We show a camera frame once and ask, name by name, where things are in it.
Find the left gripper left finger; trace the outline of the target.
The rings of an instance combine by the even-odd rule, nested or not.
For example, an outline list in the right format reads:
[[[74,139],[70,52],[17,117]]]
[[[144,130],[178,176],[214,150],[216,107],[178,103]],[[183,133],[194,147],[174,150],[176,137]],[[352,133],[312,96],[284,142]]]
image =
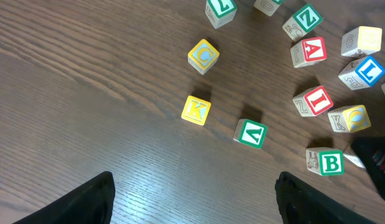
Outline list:
[[[112,173],[104,171],[14,224],[110,224],[115,192]]]

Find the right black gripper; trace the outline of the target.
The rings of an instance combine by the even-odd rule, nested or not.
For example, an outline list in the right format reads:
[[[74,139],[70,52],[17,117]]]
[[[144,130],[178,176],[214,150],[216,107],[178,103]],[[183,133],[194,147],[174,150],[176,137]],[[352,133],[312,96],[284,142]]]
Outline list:
[[[363,163],[379,195],[385,200],[385,137],[358,137],[351,149]]]

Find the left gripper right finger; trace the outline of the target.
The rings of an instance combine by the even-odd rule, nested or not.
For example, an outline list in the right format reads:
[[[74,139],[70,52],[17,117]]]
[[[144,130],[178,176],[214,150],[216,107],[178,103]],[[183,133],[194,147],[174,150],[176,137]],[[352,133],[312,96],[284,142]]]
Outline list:
[[[275,184],[282,221],[288,224],[374,224],[290,172],[283,171]]]

